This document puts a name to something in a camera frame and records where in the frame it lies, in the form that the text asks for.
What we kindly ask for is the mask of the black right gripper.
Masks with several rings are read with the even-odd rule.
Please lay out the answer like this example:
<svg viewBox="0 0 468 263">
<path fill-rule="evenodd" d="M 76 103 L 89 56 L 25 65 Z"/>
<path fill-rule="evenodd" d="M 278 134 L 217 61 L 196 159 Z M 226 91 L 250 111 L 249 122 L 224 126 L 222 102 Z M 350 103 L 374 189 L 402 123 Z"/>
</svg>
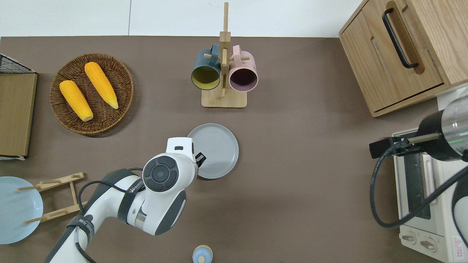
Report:
<svg viewBox="0 0 468 263">
<path fill-rule="evenodd" d="M 379 159 L 388 156 L 407 156 L 420 154 L 421 148 L 410 140 L 415 134 L 405 134 L 400 136 L 384 137 L 369 144 L 369 151 L 372 159 Z"/>
</svg>

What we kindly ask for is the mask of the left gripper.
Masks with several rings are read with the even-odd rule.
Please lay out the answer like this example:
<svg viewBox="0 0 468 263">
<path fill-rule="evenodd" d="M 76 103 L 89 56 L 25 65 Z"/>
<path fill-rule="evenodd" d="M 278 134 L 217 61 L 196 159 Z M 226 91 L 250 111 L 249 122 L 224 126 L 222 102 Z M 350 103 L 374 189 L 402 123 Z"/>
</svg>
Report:
<svg viewBox="0 0 468 263">
<path fill-rule="evenodd" d="M 166 146 L 167 164 L 180 163 L 182 160 L 190 160 L 197 166 L 202 166 L 206 161 L 204 153 L 193 153 L 193 140 L 189 137 L 172 137 L 167 140 Z"/>
</svg>

